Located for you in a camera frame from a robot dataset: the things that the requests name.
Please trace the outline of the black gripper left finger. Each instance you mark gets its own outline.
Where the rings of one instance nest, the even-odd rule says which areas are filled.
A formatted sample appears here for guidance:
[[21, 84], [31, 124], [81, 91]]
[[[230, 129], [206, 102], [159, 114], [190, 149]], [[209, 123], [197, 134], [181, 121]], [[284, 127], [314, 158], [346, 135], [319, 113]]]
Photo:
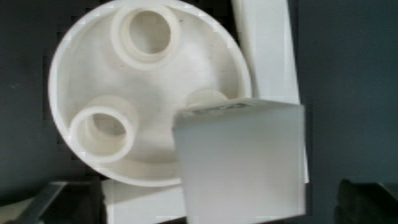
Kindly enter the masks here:
[[108, 224], [99, 179], [49, 182], [12, 224]]

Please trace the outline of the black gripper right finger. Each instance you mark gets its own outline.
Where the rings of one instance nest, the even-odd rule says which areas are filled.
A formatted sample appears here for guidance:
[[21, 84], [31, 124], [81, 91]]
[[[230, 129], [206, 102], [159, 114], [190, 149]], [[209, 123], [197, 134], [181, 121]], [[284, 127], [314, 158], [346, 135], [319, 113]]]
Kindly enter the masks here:
[[398, 224], [398, 183], [341, 180], [335, 224]]

